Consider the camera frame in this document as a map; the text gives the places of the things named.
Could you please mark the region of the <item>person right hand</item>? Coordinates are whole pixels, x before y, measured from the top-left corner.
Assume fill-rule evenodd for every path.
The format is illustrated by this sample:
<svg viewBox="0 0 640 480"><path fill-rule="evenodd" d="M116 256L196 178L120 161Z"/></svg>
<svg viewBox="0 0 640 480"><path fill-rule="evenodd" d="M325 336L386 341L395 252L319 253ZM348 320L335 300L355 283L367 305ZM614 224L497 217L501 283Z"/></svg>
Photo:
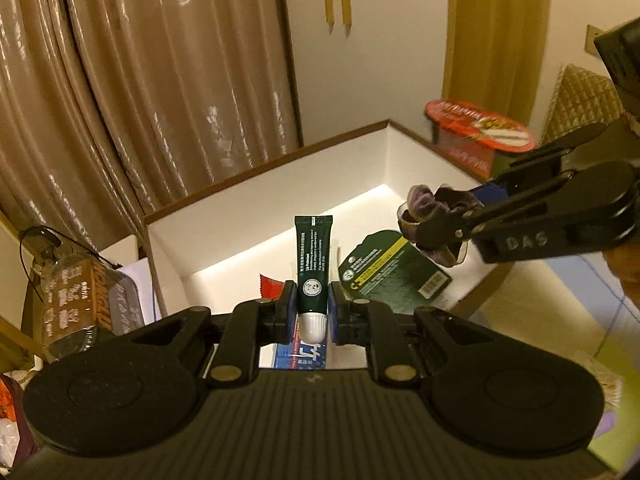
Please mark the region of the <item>person right hand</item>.
<svg viewBox="0 0 640 480"><path fill-rule="evenodd" d="M612 274L620 281L625 295L640 308L640 245L638 240L607 250L603 258Z"/></svg>

